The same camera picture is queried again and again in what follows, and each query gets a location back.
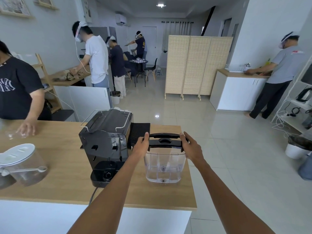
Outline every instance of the ceiling light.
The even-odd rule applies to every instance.
[[[156,5],[157,7],[161,7],[161,8],[163,8],[163,7],[165,7],[166,5],[164,5],[164,4],[158,4],[158,5]]]

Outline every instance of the woven folding screen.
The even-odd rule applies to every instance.
[[[232,37],[211,37],[207,62],[200,88],[201,95],[210,95],[217,69],[224,68],[229,55]]]
[[[211,37],[191,36],[182,94],[199,94]]]
[[[169,35],[165,94],[181,94],[190,37]]]

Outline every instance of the dish rack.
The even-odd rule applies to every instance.
[[[246,67],[246,66],[232,66],[230,64],[226,64],[224,69],[229,71],[229,72],[242,73],[242,72],[248,70],[249,67]]]

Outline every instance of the wooden countertop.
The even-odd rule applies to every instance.
[[[227,77],[238,77],[238,78],[257,78],[257,79],[261,79],[261,78],[269,78],[270,76],[267,75],[258,75],[258,74],[254,74],[254,75],[245,75],[244,73],[236,73],[236,72],[229,72],[225,69],[218,69],[217,71],[219,71],[220,73],[224,74]]]
[[[71,85],[73,85],[74,83],[77,83],[78,81],[80,81],[80,80],[86,78],[87,76],[91,75],[91,74],[89,73],[89,72],[91,72],[91,71],[90,71],[90,65],[86,65],[86,66],[85,66],[85,69],[82,68],[82,69],[80,70],[80,71],[83,72],[83,75],[82,75],[81,77],[79,77],[78,79],[71,80],[71,81],[53,81],[53,80],[52,80],[53,78],[59,78],[60,76],[62,76],[62,75],[63,75],[63,70],[61,70],[61,71],[59,71],[59,72],[57,72],[57,73],[54,73],[54,74],[50,74],[50,75],[49,75],[49,78],[51,79],[52,85],[53,85],[53,86],[71,86]]]
[[[5,121],[5,130],[17,129],[20,123],[21,120]],[[5,143],[0,144],[0,153],[19,144],[33,143],[47,163],[49,173],[35,185],[24,187],[15,183],[0,190],[0,199],[88,205],[95,187],[90,180],[92,169],[87,155],[80,149],[80,125],[80,122],[39,121],[38,134],[24,139],[9,140],[2,133],[0,141]],[[160,132],[180,133],[181,127],[151,124],[150,133]],[[180,182],[158,184],[146,179],[142,159],[131,179],[124,206],[196,210],[188,161],[185,162]]]

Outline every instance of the new york yankees logo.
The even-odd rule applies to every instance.
[[[6,78],[0,78],[0,92],[13,91],[15,88],[12,86],[11,81]]]

